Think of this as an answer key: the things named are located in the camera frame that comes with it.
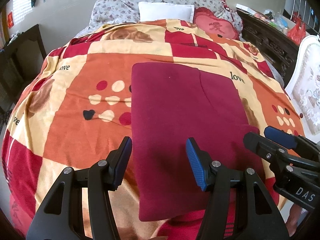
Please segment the person right hand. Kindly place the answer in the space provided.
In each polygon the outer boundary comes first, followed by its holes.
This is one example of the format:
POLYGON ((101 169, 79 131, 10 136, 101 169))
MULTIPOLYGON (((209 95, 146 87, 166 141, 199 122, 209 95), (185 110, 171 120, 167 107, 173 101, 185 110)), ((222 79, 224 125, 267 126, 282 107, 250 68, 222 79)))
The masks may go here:
POLYGON ((299 220, 304 219, 308 211, 297 204, 293 204, 290 208, 289 217, 285 223, 289 236, 293 236, 297 230, 299 220))

